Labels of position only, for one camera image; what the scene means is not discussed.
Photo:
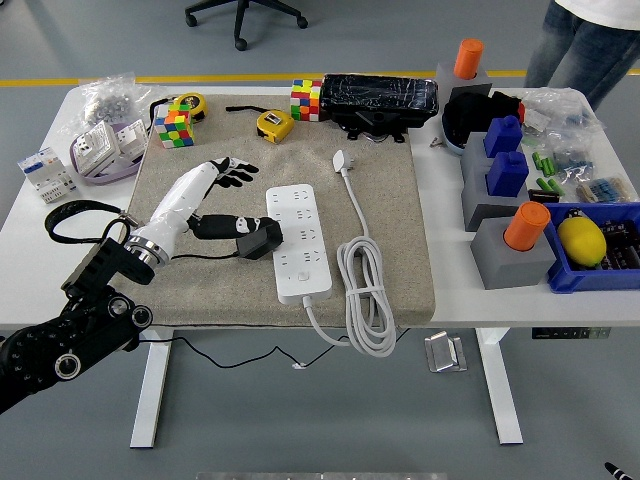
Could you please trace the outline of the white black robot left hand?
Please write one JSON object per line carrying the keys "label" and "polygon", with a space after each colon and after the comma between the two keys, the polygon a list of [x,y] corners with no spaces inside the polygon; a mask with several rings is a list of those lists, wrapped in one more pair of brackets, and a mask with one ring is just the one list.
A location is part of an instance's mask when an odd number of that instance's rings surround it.
{"label": "white black robot left hand", "polygon": [[178,237],[192,231],[201,240],[241,238],[275,221],[269,217],[198,215],[196,210],[211,189],[240,187],[253,180],[259,168],[233,157],[206,161],[176,180],[149,222],[134,230],[125,247],[140,252],[154,266],[164,266],[174,256]]}

